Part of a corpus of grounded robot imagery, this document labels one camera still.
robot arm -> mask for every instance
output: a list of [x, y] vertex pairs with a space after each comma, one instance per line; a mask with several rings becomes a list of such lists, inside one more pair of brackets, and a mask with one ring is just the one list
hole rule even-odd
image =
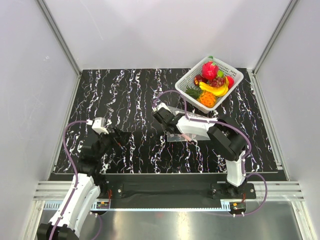
[[153, 116], [171, 134], [197, 134], [210, 138], [216, 151], [225, 159], [227, 182], [236, 188], [244, 183], [246, 177], [243, 174], [242, 157], [245, 154], [246, 140], [232, 129], [210, 123], [213, 120], [236, 126], [237, 123], [230, 117], [197, 117], [202, 121], [188, 120], [183, 113], [174, 115], [164, 103], [155, 107]]
[[105, 128], [105, 123], [106, 120], [103, 117], [87, 121], [88, 125], [92, 125], [97, 136], [94, 136], [94, 141], [87, 139], [81, 148], [77, 163], [77, 186], [75, 187], [76, 175], [74, 175], [71, 187], [57, 212], [48, 224], [40, 224], [37, 230], [38, 240], [49, 239], [58, 219], [60, 220], [52, 239], [79, 240], [81, 228], [92, 204], [99, 196], [106, 194], [108, 186], [103, 176], [99, 174], [97, 166], [108, 149], [124, 145], [129, 135], [117, 128], [113, 128], [113, 132], [109, 132]]

pineapple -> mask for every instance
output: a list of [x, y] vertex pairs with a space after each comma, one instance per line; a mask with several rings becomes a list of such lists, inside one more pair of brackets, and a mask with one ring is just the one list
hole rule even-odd
[[217, 102], [217, 98], [213, 93], [201, 90], [200, 88], [187, 86], [185, 93], [196, 99], [199, 103], [205, 105], [207, 108], [213, 108]]

white wall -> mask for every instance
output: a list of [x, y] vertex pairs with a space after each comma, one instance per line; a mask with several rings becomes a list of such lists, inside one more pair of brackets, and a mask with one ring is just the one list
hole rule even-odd
[[320, 236], [320, 2], [300, 1], [258, 72], [292, 180]]
[[19, 240], [76, 75], [35, 0], [0, 1], [0, 238]]
[[45, 0], [82, 69], [253, 68], [289, 0]]

black marble table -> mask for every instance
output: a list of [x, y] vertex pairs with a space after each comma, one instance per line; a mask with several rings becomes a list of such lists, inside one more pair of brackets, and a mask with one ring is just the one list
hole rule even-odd
[[[76, 92], [69, 122], [105, 117], [112, 126], [132, 132], [124, 151], [109, 151], [101, 160], [107, 173], [217, 173], [225, 172], [223, 158], [210, 141], [167, 142], [162, 126], [152, 117], [152, 102], [162, 92], [175, 89], [175, 83], [188, 68], [84, 70]], [[277, 172], [276, 162], [263, 119], [246, 69], [243, 81], [229, 97], [209, 114], [188, 103], [188, 111], [208, 117], [231, 116], [247, 134], [252, 152], [246, 158], [246, 171]], [[161, 97], [166, 104], [182, 109], [176, 93]], [[85, 124], [72, 126], [66, 141], [71, 156], [78, 160], [84, 137], [91, 131]], [[54, 173], [72, 173], [61, 147]]]

fruit basket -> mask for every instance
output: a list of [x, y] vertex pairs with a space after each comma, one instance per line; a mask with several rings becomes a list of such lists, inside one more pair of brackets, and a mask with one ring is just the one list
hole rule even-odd
[[240, 71], [217, 58], [213, 58], [213, 62], [219, 67], [219, 70], [221, 70], [225, 76], [231, 76], [233, 78], [234, 84], [224, 96], [217, 97], [216, 103], [213, 107], [209, 108], [204, 106], [202, 103], [198, 102], [196, 99], [186, 94], [185, 91], [188, 87], [192, 88], [194, 86], [195, 77], [202, 73], [203, 65], [209, 61], [212, 61], [212, 58], [205, 57], [175, 83], [175, 89], [178, 90], [185, 97], [186, 101], [205, 114], [215, 110], [244, 79], [244, 75]]

